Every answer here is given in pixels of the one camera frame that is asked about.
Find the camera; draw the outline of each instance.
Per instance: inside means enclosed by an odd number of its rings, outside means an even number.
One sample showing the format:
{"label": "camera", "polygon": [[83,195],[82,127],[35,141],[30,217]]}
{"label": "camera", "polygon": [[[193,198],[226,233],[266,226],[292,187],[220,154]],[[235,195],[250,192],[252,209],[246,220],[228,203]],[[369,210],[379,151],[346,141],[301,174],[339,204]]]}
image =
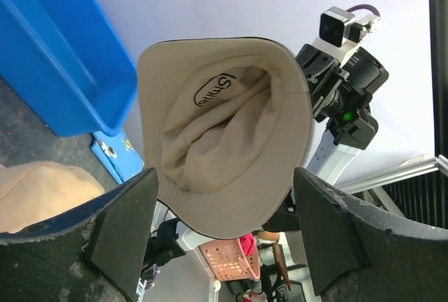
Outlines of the camera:
{"label": "camera", "polygon": [[321,15],[319,37],[340,48],[350,38],[350,26],[355,20],[353,13],[333,6]]}

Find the green light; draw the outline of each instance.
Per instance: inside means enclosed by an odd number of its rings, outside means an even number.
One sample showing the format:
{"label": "green light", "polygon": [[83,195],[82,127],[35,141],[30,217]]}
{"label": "green light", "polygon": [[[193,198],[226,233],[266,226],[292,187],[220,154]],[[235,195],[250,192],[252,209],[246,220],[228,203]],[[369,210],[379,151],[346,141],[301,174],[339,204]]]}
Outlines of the green light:
{"label": "green light", "polygon": [[345,113],[344,116],[342,117],[342,120],[344,120],[345,122],[349,122],[351,119],[353,118],[353,113]]}

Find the black oval logo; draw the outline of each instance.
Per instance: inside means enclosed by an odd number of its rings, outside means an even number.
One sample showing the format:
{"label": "black oval logo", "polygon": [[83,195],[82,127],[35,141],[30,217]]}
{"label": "black oval logo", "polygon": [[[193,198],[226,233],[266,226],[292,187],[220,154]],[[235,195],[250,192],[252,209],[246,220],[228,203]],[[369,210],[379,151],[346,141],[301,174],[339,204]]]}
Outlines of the black oval logo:
{"label": "black oval logo", "polygon": [[202,85],[202,87],[195,93],[195,105],[198,107],[204,106],[208,101],[214,99],[223,90],[227,90],[235,80],[237,80],[236,77],[227,73],[214,76]]}

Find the red cloth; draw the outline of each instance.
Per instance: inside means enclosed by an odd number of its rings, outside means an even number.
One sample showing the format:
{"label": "red cloth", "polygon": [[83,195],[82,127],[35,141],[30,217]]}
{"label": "red cloth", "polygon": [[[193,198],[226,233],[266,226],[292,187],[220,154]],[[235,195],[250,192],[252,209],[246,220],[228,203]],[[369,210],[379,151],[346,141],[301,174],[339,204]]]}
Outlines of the red cloth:
{"label": "red cloth", "polygon": [[243,253],[245,256],[250,256],[255,251],[255,238],[252,234],[245,235],[244,237],[240,237],[239,239],[241,243],[241,247],[243,248]]}

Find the dark tabletop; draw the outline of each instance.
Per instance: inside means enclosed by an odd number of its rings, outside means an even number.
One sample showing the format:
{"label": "dark tabletop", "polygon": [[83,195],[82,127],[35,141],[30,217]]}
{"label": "dark tabletop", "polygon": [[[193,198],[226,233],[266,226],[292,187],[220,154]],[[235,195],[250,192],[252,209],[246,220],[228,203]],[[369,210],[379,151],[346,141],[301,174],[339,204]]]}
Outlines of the dark tabletop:
{"label": "dark tabletop", "polygon": [[0,163],[6,167],[38,160],[77,165],[105,190],[117,186],[90,150],[93,136],[58,137],[0,77]]}

